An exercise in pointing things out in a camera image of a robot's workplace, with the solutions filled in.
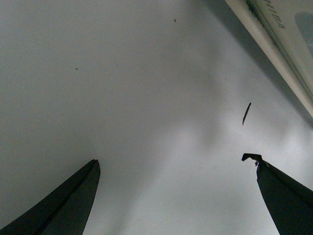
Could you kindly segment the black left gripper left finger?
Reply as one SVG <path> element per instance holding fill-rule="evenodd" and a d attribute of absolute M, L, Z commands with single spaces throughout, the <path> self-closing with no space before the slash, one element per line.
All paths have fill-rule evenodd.
<path fill-rule="evenodd" d="M 0 230 L 2 235 L 81 235 L 95 199 L 100 164 L 91 160 L 30 210 Z"/>

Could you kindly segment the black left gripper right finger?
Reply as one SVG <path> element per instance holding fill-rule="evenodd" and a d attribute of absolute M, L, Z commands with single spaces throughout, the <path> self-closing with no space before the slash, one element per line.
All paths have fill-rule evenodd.
<path fill-rule="evenodd" d="M 242 161 L 256 162 L 257 183 L 281 235 L 313 233 L 313 191 L 263 160 L 259 154 L 244 153 Z"/>

